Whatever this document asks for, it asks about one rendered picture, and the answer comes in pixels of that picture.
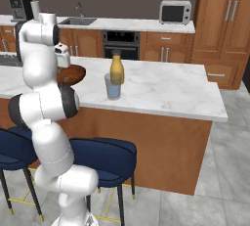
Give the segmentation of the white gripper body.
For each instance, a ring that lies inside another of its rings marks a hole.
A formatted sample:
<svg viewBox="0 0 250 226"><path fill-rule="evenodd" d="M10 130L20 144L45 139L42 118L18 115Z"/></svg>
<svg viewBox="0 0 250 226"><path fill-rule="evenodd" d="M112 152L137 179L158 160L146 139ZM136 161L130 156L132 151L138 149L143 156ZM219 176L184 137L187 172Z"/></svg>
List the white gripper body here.
<svg viewBox="0 0 250 226"><path fill-rule="evenodd" d="M70 66L70 55L68 53L57 54L58 67L68 68Z"/></svg>

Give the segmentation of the brown wooden bowl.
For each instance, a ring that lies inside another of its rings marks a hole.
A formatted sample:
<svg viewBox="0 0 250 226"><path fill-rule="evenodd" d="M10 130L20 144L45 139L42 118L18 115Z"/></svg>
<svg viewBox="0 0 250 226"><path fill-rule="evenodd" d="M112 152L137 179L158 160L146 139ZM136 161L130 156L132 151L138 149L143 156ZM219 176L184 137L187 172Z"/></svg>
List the brown wooden bowl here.
<svg viewBox="0 0 250 226"><path fill-rule="evenodd" d="M86 69L79 65L70 65L68 68L58 68L57 82L71 86L79 83L86 75Z"/></svg>

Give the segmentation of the clear glass cup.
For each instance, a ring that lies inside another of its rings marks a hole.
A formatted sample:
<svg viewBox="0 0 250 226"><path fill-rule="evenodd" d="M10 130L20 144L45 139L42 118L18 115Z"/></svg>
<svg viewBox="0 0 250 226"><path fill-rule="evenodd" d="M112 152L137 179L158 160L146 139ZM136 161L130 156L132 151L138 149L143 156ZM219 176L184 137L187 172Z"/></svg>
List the clear glass cup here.
<svg viewBox="0 0 250 226"><path fill-rule="evenodd" d="M110 100L117 100L120 98L121 94L121 86L120 85L113 85L110 81L110 75L107 73L104 76L105 87L106 87L106 94Z"/></svg>

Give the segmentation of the wooden base cupboards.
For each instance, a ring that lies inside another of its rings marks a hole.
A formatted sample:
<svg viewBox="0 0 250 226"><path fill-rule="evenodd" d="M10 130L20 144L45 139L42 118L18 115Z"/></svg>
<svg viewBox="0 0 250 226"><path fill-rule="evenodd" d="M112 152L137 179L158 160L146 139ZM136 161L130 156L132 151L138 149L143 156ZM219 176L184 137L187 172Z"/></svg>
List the wooden base cupboards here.
<svg viewBox="0 0 250 226"><path fill-rule="evenodd" d="M104 56L104 44L100 30L61 28L60 32L61 43L68 46L72 56L91 58L102 58ZM0 24L0 51L16 51L13 25Z"/></svg>
<svg viewBox="0 0 250 226"><path fill-rule="evenodd" d="M140 60L160 63L190 62L193 33L142 31Z"/></svg>

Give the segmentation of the steel sink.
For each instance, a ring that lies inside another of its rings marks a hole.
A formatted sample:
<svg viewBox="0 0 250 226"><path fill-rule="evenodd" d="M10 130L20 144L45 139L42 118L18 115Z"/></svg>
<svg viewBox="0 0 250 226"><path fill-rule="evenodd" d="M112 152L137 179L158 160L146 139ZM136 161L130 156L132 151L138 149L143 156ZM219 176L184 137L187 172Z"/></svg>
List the steel sink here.
<svg viewBox="0 0 250 226"><path fill-rule="evenodd" d="M59 24L67 24L67 25L90 25L95 22L97 19L95 18L68 18Z"/></svg>

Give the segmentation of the steel tap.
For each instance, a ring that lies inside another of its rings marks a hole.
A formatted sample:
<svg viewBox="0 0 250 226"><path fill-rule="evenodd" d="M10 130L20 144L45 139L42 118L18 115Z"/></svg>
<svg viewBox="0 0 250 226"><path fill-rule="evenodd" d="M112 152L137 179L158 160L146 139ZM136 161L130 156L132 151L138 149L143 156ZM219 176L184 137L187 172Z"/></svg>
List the steel tap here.
<svg viewBox="0 0 250 226"><path fill-rule="evenodd" d="M76 9L79 11L80 17L84 18L84 15L83 15L83 12L82 12L82 5L81 5L81 3L79 3L79 2L77 3Z"/></svg>

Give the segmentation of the orange juice bottle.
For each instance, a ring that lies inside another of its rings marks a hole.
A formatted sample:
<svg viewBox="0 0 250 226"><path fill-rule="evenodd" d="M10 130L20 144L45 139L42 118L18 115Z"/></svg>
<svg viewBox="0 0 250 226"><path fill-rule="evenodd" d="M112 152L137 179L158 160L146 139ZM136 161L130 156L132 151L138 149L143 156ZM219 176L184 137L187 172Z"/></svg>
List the orange juice bottle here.
<svg viewBox="0 0 250 226"><path fill-rule="evenodd" d="M124 67L121 62L121 51L112 51L112 63L110 67L110 81L113 85L124 83Z"/></svg>

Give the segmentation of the black hob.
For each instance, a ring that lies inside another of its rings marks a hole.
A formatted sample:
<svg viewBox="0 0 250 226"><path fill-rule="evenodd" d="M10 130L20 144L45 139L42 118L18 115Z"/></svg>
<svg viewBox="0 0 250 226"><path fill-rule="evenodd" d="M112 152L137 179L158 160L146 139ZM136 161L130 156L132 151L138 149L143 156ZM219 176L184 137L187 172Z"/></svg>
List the black hob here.
<svg viewBox="0 0 250 226"><path fill-rule="evenodd" d="M22 62L19 61L16 54L0 54L0 66L21 67Z"/></svg>

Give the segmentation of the white paper towel roll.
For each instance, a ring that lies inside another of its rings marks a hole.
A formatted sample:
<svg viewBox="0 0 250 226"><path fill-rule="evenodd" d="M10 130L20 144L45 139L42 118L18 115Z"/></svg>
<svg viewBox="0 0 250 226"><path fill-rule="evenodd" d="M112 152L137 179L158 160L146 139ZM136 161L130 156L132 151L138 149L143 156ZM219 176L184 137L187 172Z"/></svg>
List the white paper towel roll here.
<svg viewBox="0 0 250 226"><path fill-rule="evenodd" d="M33 13L33 18L37 21L39 19L39 13L40 13L39 2L36 0L32 0L30 2L30 5Z"/></svg>

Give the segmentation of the black built-in oven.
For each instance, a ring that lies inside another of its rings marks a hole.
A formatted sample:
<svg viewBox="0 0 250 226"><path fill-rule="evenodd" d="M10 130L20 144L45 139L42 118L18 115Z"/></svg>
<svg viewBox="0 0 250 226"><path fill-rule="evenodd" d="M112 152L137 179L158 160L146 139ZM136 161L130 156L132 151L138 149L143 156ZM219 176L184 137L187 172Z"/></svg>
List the black built-in oven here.
<svg viewBox="0 0 250 226"><path fill-rule="evenodd" d="M123 60L137 61L140 58L140 33L138 31L103 30L104 57L112 58L112 52L119 50Z"/></svg>

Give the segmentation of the black coffee machine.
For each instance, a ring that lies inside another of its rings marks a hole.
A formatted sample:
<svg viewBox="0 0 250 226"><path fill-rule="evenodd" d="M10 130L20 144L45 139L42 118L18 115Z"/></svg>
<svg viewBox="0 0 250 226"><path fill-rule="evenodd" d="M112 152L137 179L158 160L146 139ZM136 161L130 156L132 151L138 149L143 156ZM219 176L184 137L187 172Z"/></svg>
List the black coffee machine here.
<svg viewBox="0 0 250 226"><path fill-rule="evenodd" d="M13 18L11 22L29 21L33 19L32 0L9 0Z"/></svg>

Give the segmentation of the blue bar stool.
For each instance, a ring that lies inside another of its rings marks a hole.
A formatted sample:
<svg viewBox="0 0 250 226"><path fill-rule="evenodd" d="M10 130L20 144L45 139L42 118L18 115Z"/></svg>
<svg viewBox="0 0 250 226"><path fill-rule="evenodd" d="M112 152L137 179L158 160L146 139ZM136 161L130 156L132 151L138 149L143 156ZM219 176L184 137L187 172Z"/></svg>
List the blue bar stool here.
<svg viewBox="0 0 250 226"><path fill-rule="evenodd" d="M4 171L16 171L21 169L24 173L29 192L33 198L31 205L36 207L40 220L44 221L41 207L34 189L34 179L28 169L28 166L37 160L38 156L36 155L32 141L29 138L13 131L0 128L0 182L10 214L14 214L12 202L27 204L27 201L10 198Z"/></svg>
<svg viewBox="0 0 250 226"><path fill-rule="evenodd" d="M137 147L134 143L111 138L71 138L74 163L95 169L99 175L98 188L117 188L121 226L125 226L122 184L131 179L135 196Z"/></svg>

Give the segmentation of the silver toaster oven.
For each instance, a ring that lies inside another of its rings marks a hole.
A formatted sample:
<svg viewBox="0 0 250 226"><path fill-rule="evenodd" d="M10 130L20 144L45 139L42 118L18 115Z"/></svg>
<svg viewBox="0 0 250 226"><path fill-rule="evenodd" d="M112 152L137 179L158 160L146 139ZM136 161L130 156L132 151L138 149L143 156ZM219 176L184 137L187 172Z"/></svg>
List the silver toaster oven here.
<svg viewBox="0 0 250 226"><path fill-rule="evenodd" d="M159 8L159 22L187 25L190 22L191 3L187 0L163 0Z"/></svg>

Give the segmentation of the wooden kitchen island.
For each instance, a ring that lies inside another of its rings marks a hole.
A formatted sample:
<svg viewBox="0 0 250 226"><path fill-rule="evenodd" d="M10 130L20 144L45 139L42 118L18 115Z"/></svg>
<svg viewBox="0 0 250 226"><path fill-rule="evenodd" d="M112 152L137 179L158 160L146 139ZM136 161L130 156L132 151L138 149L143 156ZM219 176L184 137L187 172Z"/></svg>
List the wooden kitchen island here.
<svg viewBox="0 0 250 226"><path fill-rule="evenodd" d="M137 186L192 195L212 122L81 108L60 126L69 138L102 137L134 143Z"/></svg>

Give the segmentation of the tall wooden cupboard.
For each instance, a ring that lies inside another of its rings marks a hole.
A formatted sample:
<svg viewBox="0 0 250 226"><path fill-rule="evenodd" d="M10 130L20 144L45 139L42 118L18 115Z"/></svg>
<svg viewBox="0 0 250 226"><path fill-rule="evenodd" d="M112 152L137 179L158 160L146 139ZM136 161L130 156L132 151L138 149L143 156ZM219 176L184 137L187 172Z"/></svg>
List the tall wooden cupboard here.
<svg viewBox="0 0 250 226"><path fill-rule="evenodd" d="M191 61L223 89L240 86L250 57L250 0L197 0Z"/></svg>

